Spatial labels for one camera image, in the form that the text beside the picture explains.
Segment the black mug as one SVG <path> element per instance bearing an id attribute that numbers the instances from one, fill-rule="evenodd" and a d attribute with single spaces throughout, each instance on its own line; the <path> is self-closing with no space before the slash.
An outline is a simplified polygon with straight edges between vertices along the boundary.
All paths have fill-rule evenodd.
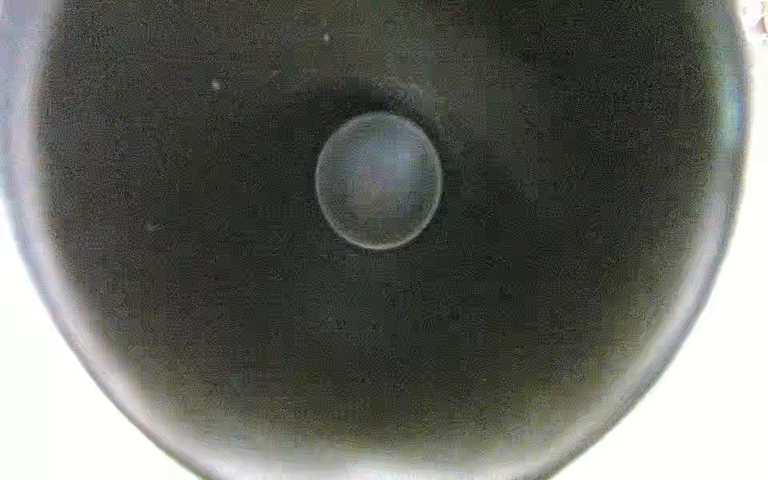
<path id="1" fill-rule="evenodd" d="M 688 336 L 741 196 L 732 1 L 5 1 L 59 333 L 206 479 L 545 479 Z"/>

